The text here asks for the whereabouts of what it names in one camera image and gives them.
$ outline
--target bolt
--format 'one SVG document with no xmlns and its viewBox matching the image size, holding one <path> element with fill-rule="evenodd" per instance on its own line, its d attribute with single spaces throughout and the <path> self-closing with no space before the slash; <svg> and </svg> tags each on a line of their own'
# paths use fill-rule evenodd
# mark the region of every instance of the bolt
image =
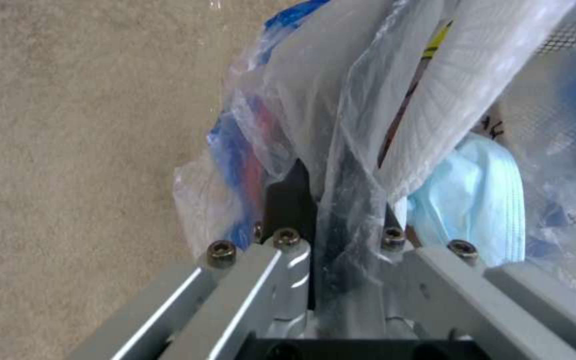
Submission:
<svg viewBox="0 0 576 360">
<path fill-rule="evenodd" d="M 475 245 L 469 243 L 465 240 L 451 240 L 448 243 L 448 250 L 452 251 L 455 255 L 459 256 L 464 262 L 469 265 L 474 265 L 477 263 L 479 253 Z"/>
<path fill-rule="evenodd" d="M 261 236 L 263 235 L 263 229 L 261 227 L 261 221 L 256 221 L 252 227 L 252 236 L 254 237 L 254 243 L 261 244 Z"/>
<path fill-rule="evenodd" d="M 402 228 L 397 226 L 387 227 L 383 230 L 381 248 L 386 251 L 401 251 L 406 244 L 406 237 Z"/>
<path fill-rule="evenodd" d="M 208 246 L 208 265 L 224 269 L 235 264 L 237 248 L 233 243 L 226 240 L 217 240 Z"/>
<path fill-rule="evenodd" d="M 292 227 L 283 227 L 272 234 L 272 244 L 275 248 L 287 251 L 299 244 L 301 237 L 299 232 Z"/>
</svg>

